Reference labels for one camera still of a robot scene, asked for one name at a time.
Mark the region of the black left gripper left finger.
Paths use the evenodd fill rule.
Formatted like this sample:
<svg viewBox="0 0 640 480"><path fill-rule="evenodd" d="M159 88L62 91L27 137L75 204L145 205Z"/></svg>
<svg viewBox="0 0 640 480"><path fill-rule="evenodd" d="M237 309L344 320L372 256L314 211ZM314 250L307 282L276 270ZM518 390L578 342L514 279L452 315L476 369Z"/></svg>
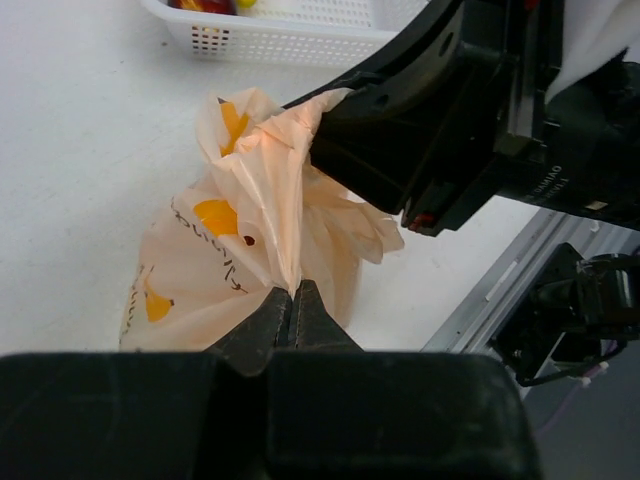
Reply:
<svg viewBox="0 0 640 480"><path fill-rule="evenodd" d="M39 352L1 360L5 479L233 479L260 456L261 371L290 295L272 290L224 347Z"/></svg>

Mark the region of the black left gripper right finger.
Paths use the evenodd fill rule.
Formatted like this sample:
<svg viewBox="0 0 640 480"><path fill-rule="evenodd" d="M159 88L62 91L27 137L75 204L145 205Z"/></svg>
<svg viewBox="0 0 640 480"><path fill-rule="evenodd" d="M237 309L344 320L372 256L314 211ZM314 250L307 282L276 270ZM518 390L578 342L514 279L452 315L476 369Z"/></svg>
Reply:
<svg viewBox="0 0 640 480"><path fill-rule="evenodd" d="M264 460L275 479L539 479L519 392L478 354L366 352L314 282L268 362Z"/></svg>

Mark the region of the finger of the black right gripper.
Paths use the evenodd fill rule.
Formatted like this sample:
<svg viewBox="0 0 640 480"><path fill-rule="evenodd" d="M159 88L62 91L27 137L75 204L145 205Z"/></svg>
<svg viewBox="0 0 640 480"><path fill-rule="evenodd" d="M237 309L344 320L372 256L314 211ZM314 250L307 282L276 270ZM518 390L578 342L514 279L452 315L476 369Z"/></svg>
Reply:
<svg viewBox="0 0 640 480"><path fill-rule="evenodd" d="M416 17L387 44L347 72L284 105L291 108L330 90L357 90L368 83L380 83L409 66L429 47L451 23L462 0L430 1Z"/></svg>

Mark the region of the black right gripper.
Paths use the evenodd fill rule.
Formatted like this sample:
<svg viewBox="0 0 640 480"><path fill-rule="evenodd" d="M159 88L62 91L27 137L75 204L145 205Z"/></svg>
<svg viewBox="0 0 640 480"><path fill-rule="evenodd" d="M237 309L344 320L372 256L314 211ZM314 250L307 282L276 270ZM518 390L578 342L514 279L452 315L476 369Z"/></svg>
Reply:
<svg viewBox="0 0 640 480"><path fill-rule="evenodd" d="M429 236L458 229L492 196L636 230L639 65L625 54L638 35L636 1L536 6L482 170L509 68L501 51L474 47L427 49L349 89L323 115L311 161ZM440 190L418 203L430 186Z"/></svg>

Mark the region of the banana print plastic bag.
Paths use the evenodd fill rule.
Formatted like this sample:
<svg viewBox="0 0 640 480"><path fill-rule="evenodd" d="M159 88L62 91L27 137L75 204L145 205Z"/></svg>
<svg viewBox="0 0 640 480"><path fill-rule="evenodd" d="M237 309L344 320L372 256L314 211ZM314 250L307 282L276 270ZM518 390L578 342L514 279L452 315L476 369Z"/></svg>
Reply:
<svg viewBox="0 0 640 480"><path fill-rule="evenodd" d="M346 96L282 108L252 88L210 94L196 119L203 176L142 236L119 336L123 351L201 351L275 287L317 285L347 325L364 263L402 249L396 220L311 163L322 116Z"/></svg>

